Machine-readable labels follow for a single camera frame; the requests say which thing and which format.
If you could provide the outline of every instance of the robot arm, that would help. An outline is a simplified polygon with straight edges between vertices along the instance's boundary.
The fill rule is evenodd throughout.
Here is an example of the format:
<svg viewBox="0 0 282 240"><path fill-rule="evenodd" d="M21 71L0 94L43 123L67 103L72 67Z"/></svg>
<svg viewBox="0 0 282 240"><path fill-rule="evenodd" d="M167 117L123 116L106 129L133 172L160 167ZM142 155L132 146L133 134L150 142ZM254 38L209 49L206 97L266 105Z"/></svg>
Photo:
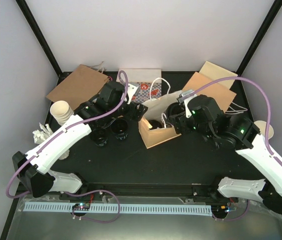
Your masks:
<svg viewBox="0 0 282 240"><path fill-rule="evenodd" d="M274 150L269 153L265 138L257 126L240 115L226 116L212 97L205 95L185 98L180 95L174 115L168 118L177 133L199 132L217 147L234 149L251 162L264 176L260 180L224 177L217 191L224 197L245 198L264 203L282 214L282 157Z"/></svg>
<svg viewBox="0 0 282 240"><path fill-rule="evenodd" d="M138 85L129 83L127 97L116 111L107 117L90 121L88 124L83 122L83 120L111 111L118 105L124 90L124 86L119 82L106 83L100 94L82 103L74 111L74 115L46 141L26 154L18 151L13 155L12 161L15 170L18 170L32 158L21 170L18 178L33 197L38 198L48 192L77 192L82 186L83 179L74 173L67 174L50 170L58 158L77 141L101 128L106 121L112 118L125 116L130 120L140 120L148 108L142 104L131 102L132 97L138 93L140 88Z"/></svg>

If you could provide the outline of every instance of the white tissue paper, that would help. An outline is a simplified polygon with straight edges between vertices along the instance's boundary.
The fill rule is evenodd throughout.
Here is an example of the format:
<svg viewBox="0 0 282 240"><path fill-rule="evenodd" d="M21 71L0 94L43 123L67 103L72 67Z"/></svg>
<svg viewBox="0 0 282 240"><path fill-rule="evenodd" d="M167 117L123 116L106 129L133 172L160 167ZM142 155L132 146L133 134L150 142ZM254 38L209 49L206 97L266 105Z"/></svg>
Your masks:
<svg viewBox="0 0 282 240"><path fill-rule="evenodd" d="M49 124L46 124L44 126L41 123L39 123L39 126L40 126L40 129L42 131L35 130L35 131L32 132L35 144L43 143L45 140L47 140L53 134L53 131L51 130ZM68 149L59 157L59 160L66 159L69 156L69 154L70 154L70 150Z"/></svg>

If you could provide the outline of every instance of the black table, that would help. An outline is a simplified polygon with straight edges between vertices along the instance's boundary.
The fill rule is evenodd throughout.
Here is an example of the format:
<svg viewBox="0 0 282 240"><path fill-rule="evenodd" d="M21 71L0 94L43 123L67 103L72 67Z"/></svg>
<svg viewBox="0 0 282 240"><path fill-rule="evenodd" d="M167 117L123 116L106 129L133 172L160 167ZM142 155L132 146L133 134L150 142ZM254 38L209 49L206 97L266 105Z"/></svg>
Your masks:
<svg viewBox="0 0 282 240"><path fill-rule="evenodd" d="M106 72L116 79L116 72ZM181 90L194 72L162 72L171 85L171 93ZM167 92L162 82L162 93ZM237 93L234 102L247 106L241 82L235 81L231 90ZM49 117L53 131L60 126ZM256 180L263 175L234 150L216 149L201 135L182 135L146 149L136 122L129 123L128 140L119 141L108 135L108 144L97 147L88 136L70 149L65 160L58 160L52 170L79 173L89 183L191 185L211 184L215 176Z"/></svg>

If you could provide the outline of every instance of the gray floor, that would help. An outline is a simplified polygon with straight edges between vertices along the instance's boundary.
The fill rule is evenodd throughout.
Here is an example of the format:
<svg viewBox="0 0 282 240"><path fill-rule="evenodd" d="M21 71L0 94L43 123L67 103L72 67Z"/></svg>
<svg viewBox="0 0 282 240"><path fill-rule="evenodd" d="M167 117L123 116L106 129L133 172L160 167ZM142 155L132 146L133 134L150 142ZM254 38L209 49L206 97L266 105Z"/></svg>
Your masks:
<svg viewBox="0 0 282 240"><path fill-rule="evenodd" d="M122 214L110 224L73 220L69 213L16 212L8 240L282 240L282 217L252 206L233 222L189 215ZM235 217L243 207L231 212ZM111 214L90 214L108 220Z"/></svg>

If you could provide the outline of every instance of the white paper cup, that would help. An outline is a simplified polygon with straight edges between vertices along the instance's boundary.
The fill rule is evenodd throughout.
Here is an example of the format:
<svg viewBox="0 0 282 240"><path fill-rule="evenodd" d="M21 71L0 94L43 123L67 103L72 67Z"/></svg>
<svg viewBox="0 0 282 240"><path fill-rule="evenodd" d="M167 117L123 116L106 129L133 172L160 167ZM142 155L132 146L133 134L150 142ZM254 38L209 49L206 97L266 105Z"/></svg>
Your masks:
<svg viewBox="0 0 282 240"><path fill-rule="evenodd" d="M73 110L66 101L56 101L50 107L50 113L59 125L63 125L73 115Z"/></svg>
<svg viewBox="0 0 282 240"><path fill-rule="evenodd" d="M266 135L266 121L262 121L262 120L258 120L255 121L254 124L260 129L260 132L263 136ZM270 125L269 127L269 139L273 137L273 135L275 134L275 130L273 129L273 127Z"/></svg>

